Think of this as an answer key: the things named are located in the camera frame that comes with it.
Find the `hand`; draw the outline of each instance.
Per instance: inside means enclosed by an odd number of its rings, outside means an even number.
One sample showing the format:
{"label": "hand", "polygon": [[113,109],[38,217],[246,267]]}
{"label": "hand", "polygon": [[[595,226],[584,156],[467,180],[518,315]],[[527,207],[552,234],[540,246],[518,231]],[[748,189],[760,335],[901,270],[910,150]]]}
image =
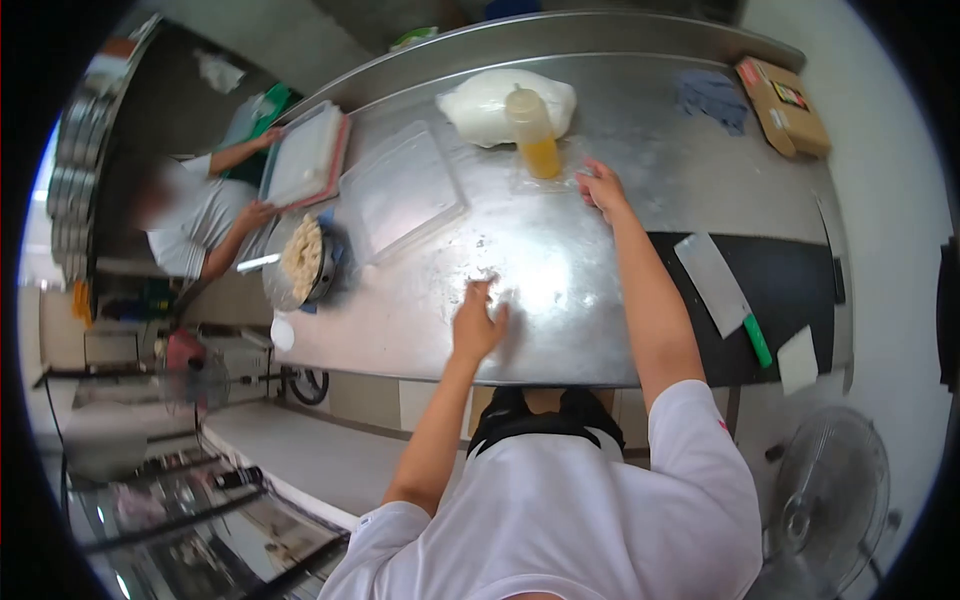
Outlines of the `hand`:
{"label": "hand", "polygon": [[584,202],[602,210],[604,220],[610,224],[619,214],[630,212],[627,197],[623,195],[623,185],[613,169],[593,158],[587,158],[584,164],[593,172],[592,176],[575,174]]}
{"label": "hand", "polygon": [[246,235],[254,229],[261,228],[266,225],[268,221],[274,218],[276,212],[276,206],[259,200],[254,200],[243,207],[243,210],[241,210],[240,214],[237,215],[236,221],[233,222],[233,226],[243,231],[243,233]]}
{"label": "hand", "polygon": [[283,129],[279,127],[271,127],[262,133],[259,137],[255,137],[252,142],[258,150],[265,150],[270,148],[275,143],[280,141],[283,138]]}
{"label": "hand", "polygon": [[469,281],[467,297],[453,317],[453,356],[480,364],[484,356],[503,339],[510,319],[507,304],[500,304],[496,322],[487,315],[491,281]]}

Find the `cleaver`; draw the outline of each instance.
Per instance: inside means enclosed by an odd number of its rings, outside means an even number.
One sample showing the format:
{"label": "cleaver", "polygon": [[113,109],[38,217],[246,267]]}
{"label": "cleaver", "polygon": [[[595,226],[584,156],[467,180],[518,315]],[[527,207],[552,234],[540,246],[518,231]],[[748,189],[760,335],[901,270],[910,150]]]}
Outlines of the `cleaver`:
{"label": "cleaver", "polygon": [[720,331],[720,337],[726,340],[743,325],[747,329],[747,336],[754,346],[760,366],[765,369],[773,364],[773,356],[770,355],[770,349],[763,339],[750,304],[709,234],[692,233],[674,246],[673,250],[704,300],[707,311]]}

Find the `stainless steel table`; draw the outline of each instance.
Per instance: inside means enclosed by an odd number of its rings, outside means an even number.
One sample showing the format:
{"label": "stainless steel table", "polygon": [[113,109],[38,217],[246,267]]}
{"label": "stainless steel table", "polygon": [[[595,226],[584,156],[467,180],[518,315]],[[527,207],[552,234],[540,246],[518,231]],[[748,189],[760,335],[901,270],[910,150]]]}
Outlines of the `stainless steel table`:
{"label": "stainless steel table", "polygon": [[[715,68],[735,79],[729,67],[642,53],[563,55],[511,66],[575,87],[578,107],[569,134],[619,173],[649,230],[829,242],[846,260],[823,161],[778,155],[752,113],[746,135],[732,137],[709,117],[685,116],[674,107],[678,70]],[[514,148],[485,150],[458,137],[434,96],[470,74],[416,85],[352,113],[347,168],[422,119],[446,152],[469,211],[387,263],[359,270],[344,265],[342,280],[316,314],[285,317],[296,342],[278,359],[436,379],[451,350],[450,322],[466,282],[497,275],[493,301],[509,301],[513,319],[507,341],[481,366],[479,381],[636,385],[610,228],[576,193],[512,193]],[[833,363],[845,365],[852,358],[849,310],[838,307],[837,315]]]}

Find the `cardboard box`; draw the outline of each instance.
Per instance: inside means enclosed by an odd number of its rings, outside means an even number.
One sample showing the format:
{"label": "cardboard box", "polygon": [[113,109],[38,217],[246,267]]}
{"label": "cardboard box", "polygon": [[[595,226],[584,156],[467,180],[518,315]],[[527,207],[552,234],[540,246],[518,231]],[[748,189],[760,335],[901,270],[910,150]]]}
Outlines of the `cardboard box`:
{"label": "cardboard box", "polygon": [[770,144],[784,156],[824,157],[830,139],[796,73],[747,57],[736,66]]}

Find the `black pants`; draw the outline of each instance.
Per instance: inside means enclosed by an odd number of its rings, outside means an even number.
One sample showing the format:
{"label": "black pants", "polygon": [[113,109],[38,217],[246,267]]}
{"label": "black pants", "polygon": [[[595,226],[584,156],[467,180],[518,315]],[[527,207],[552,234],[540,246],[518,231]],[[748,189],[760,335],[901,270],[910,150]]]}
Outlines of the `black pants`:
{"label": "black pants", "polygon": [[552,433],[587,438],[600,447],[596,436],[586,427],[599,429],[610,435],[623,449],[623,431],[607,413],[597,396],[589,390],[570,388],[560,396],[559,413],[534,415],[523,397],[522,388],[503,387],[493,391],[490,405],[480,414],[477,430],[470,440],[468,454],[481,442],[486,442],[477,454],[500,440],[525,433]]}

